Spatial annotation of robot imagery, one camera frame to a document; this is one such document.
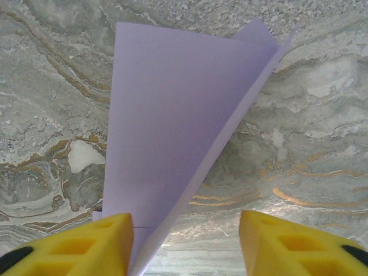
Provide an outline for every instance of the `purple paper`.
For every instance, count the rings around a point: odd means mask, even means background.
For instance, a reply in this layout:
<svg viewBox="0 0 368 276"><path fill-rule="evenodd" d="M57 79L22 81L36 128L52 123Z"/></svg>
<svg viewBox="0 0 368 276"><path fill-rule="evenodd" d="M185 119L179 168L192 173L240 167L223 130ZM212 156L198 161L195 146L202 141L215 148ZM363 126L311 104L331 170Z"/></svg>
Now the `purple paper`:
<svg viewBox="0 0 368 276"><path fill-rule="evenodd" d="M117 24L102 217L132 214L131 275L145 271L290 41L279 46L258 18L233 39Z"/></svg>

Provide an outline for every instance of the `paper airplane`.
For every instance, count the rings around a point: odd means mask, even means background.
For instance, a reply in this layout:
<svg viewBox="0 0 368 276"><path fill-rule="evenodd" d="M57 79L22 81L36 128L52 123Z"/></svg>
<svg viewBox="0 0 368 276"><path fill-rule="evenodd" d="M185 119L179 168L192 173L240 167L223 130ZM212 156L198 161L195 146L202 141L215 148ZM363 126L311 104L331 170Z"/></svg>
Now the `paper airplane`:
<svg viewBox="0 0 368 276"><path fill-rule="evenodd" d="M133 217L142 275L288 50L256 18L231 39L118 23L102 213Z"/></svg>

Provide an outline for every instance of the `gray marble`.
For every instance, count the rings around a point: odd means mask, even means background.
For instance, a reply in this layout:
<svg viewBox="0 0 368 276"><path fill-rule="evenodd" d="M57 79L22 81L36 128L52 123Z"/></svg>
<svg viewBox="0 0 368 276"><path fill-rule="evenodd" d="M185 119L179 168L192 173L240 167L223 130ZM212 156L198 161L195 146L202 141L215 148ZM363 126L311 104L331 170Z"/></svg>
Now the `gray marble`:
<svg viewBox="0 0 368 276"><path fill-rule="evenodd" d="M368 2L0 0L0 254L101 207L117 21L229 37L260 16L291 50L147 275L244 275L239 214L368 247Z"/></svg>

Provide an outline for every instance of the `marble surface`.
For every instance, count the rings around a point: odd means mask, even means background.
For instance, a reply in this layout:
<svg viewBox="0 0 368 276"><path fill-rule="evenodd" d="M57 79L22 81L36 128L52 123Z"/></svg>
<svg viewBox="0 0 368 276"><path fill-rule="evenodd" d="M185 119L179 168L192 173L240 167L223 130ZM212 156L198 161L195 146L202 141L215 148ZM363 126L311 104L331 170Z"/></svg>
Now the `marble surface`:
<svg viewBox="0 0 368 276"><path fill-rule="evenodd" d="M101 206L117 21L228 37L257 15L292 48L147 275L244 275L244 209L368 247L367 5L0 0L0 254Z"/></svg>

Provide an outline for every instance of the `black tip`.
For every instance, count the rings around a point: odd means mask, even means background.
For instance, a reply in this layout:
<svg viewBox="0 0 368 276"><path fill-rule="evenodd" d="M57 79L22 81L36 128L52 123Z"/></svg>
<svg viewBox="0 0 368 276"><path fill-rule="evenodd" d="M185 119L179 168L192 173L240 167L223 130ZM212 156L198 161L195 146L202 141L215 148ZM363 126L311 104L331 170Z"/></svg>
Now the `black tip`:
<svg viewBox="0 0 368 276"><path fill-rule="evenodd" d="M3 274L6 270L10 269L16 263L21 261L24 257L29 255L33 251L31 246L22 247L6 253L0 257L0 274Z"/></svg>
<svg viewBox="0 0 368 276"><path fill-rule="evenodd" d="M368 252L354 246L342 246L346 252L368 267Z"/></svg>

